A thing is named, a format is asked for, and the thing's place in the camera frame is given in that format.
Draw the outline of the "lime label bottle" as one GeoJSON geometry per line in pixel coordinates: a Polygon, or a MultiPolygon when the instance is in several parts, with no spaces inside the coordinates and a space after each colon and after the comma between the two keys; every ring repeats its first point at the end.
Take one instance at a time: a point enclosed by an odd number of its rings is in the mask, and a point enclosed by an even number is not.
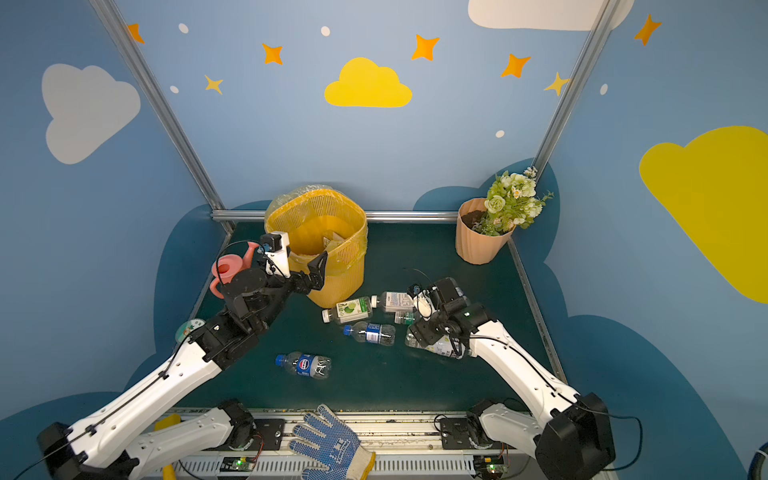
{"type": "Polygon", "coordinates": [[[377,306],[377,296],[360,297],[337,303],[322,311],[324,323],[347,324],[369,319],[377,306]]]}

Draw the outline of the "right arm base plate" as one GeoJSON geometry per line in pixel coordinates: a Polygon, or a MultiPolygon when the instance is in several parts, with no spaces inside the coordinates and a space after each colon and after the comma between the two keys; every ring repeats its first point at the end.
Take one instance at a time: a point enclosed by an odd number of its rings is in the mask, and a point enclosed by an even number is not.
{"type": "Polygon", "coordinates": [[[441,417],[437,429],[444,450],[486,450],[493,446],[476,419],[441,417]]]}

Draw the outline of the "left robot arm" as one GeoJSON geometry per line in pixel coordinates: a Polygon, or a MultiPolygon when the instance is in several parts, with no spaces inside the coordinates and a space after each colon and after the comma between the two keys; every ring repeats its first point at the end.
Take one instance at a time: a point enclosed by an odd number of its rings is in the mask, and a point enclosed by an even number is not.
{"type": "Polygon", "coordinates": [[[224,286],[226,306],[190,332],[170,358],[118,398],[72,425],[55,422],[37,437],[42,463],[54,479],[138,479],[194,453],[218,446],[251,446],[254,419],[236,400],[159,432],[146,429],[178,400],[243,358],[294,293],[320,290],[328,255],[307,272],[279,268],[285,251],[267,252],[224,286]]]}

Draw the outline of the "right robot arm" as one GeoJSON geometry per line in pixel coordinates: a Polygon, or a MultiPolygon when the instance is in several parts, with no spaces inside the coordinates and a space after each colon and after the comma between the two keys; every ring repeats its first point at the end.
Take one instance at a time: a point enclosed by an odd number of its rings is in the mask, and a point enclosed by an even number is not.
{"type": "Polygon", "coordinates": [[[559,380],[482,304],[471,302],[453,278],[427,287],[414,284],[408,292],[420,315],[409,327],[419,346],[442,338],[461,345],[490,365],[528,408],[522,414],[495,403],[477,412],[480,430],[489,440],[534,458],[549,479],[591,479],[615,460],[605,403],[559,380]]]}

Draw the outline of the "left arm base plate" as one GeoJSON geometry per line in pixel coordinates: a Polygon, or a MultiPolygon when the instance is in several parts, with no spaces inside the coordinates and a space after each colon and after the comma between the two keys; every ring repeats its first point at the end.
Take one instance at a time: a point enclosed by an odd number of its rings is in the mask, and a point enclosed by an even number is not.
{"type": "Polygon", "coordinates": [[[278,451],[281,448],[286,421],[281,418],[254,419],[243,449],[245,451],[278,451]]]}

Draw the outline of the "white label long bottle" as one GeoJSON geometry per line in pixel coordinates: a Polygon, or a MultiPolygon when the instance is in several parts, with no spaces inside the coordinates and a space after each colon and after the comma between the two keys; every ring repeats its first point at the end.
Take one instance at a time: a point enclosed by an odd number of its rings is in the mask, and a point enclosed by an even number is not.
{"type": "Polygon", "coordinates": [[[426,350],[446,358],[462,359],[465,356],[464,345],[452,340],[447,335],[441,337],[434,344],[423,346],[413,333],[408,332],[405,337],[405,344],[410,348],[426,350]]]}

